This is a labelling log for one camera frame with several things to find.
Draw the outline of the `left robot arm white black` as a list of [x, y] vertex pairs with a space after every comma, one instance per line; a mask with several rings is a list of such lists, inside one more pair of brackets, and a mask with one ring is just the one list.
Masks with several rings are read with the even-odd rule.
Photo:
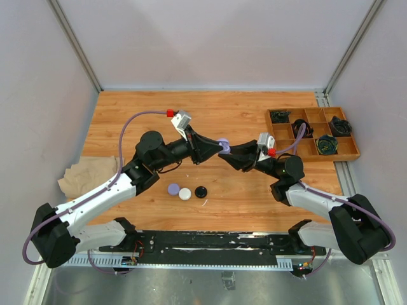
[[185, 158], [199, 165], [222, 149], [218, 141], [197, 134], [190, 126], [184, 136], [169, 144], [159, 132], [146, 132], [131, 161], [107, 182], [69, 203], [38, 207], [28, 240], [39, 252], [42, 263], [49, 268], [59, 267], [84, 245], [80, 229], [111, 207], [149, 189], [158, 181], [159, 170]]

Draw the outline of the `white earbud charging case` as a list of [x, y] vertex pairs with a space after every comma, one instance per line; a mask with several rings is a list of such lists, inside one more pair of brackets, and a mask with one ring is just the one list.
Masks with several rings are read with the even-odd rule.
[[178, 192], [179, 198], [183, 201], [189, 200], [191, 198], [191, 195], [192, 195], [191, 190], [186, 187], [180, 189]]

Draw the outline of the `purple charging case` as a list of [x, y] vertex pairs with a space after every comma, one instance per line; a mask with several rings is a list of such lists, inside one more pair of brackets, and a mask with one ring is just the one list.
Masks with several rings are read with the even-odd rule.
[[228, 139], [226, 138], [220, 138], [217, 140], [218, 144], [222, 147], [222, 150], [219, 151], [219, 154], [229, 154], [231, 149], [230, 149], [230, 143]]
[[179, 194], [179, 191], [181, 190], [180, 186], [176, 183], [169, 184], [167, 188], [167, 192], [171, 196], [177, 196]]

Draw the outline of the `black earbud charging case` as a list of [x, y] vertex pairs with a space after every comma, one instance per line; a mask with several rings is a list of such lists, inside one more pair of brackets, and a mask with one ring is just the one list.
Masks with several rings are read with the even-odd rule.
[[195, 189], [195, 196], [196, 196], [197, 198], [205, 198], [205, 197], [207, 196], [207, 194], [208, 194], [208, 190], [207, 190], [207, 188], [204, 187], [204, 186], [198, 186], [198, 187]]

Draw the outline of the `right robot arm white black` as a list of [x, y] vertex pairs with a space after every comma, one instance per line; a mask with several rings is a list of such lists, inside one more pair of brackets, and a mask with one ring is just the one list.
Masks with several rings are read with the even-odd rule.
[[252, 140], [230, 146], [221, 139], [219, 157], [242, 172], [257, 170], [276, 179], [270, 189], [276, 201], [298, 207], [329, 221], [320, 224], [304, 220], [292, 227], [289, 249], [303, 254], [311, 246], [339, 250], [354, 264], [363, 264], [378, 252], [394, 248], [396, 237], [389, 225], [361, 194], [351, 197], [327, 193], [302, 182], [301, 158], [288, 152], [277, 152], [265, 142]]

